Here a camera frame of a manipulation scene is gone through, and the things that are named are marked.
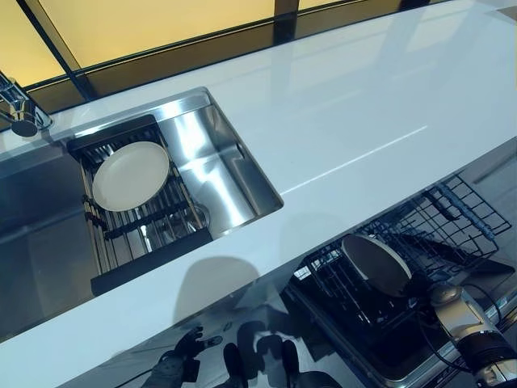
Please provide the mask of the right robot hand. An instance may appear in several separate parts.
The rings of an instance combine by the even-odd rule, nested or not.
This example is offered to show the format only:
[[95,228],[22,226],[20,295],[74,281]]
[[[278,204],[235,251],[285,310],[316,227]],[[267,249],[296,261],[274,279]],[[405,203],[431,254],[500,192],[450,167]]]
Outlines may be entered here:
[[435,282],[422,273],[415,273],[402,289],[402,293],[414,301],[412,309],[415,313],[421,306],[429,304],[429,295]]

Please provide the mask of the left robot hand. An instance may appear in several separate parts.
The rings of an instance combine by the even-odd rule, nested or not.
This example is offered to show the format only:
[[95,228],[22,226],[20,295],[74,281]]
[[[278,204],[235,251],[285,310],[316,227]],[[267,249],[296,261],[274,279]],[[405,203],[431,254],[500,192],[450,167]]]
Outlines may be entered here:
[[174,354],[183,360],[182,382],[196,382],[200,361],[196,357],[204,350],[203,328],[194,327],[177,343]]

